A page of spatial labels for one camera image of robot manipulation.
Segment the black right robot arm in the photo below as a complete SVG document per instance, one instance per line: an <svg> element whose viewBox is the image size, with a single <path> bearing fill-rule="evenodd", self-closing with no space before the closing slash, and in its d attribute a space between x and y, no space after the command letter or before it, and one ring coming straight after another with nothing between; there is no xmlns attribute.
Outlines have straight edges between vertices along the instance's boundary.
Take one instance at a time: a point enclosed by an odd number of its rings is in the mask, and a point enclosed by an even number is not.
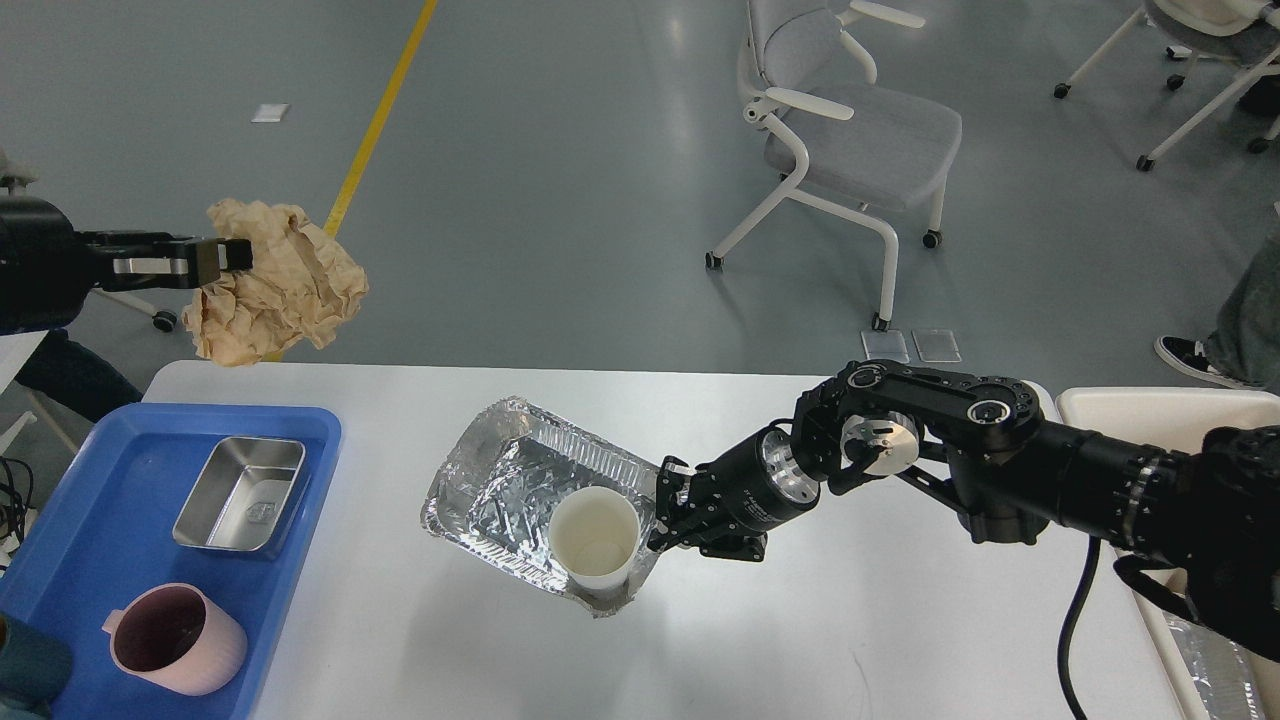
<svg viewBox="0 0 1280 720"><path fill-rule="evenodd" d="M666 457L646 547L759 562L768 532L823 489L882 477L955 511L978 544L1034 544L1050 523L1088 534L1056 657L1075 717L1069 651L1102 544L1156 607L1277 659L1277 428L1217 427L1194 455L1134 445L1047 420L1027 383L1001 375L851 361L719 457Z"/></svg>

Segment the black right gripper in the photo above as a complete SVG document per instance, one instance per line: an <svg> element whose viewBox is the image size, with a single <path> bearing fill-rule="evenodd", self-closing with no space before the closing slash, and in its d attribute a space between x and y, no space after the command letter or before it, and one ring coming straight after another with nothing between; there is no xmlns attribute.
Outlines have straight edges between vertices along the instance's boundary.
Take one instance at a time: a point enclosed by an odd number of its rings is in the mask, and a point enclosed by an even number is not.
<svg viewBox="0 0 1280 720"><path fill-rule="evenodd" d="M762 561L767 533L820 498L819 482L799 466L790 441L771 425L710 462L666 456L655 483L655 515L664 518L645 547L662 553L686 544L705 557Z"/></svg>

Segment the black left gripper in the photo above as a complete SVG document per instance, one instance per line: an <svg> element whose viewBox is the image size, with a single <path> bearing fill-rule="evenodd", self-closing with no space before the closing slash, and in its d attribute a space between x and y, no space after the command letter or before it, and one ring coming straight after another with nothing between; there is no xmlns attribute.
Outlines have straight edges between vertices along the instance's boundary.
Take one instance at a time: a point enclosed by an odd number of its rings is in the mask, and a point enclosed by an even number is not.
<svg viewBox="0 0 1280 720"><path fill-rule="evenodd" d="M248 240L152 231L77 231L29 195L1 201L1 332L73 323L93 287L106 292L195 290L253 268Z"/></svg>

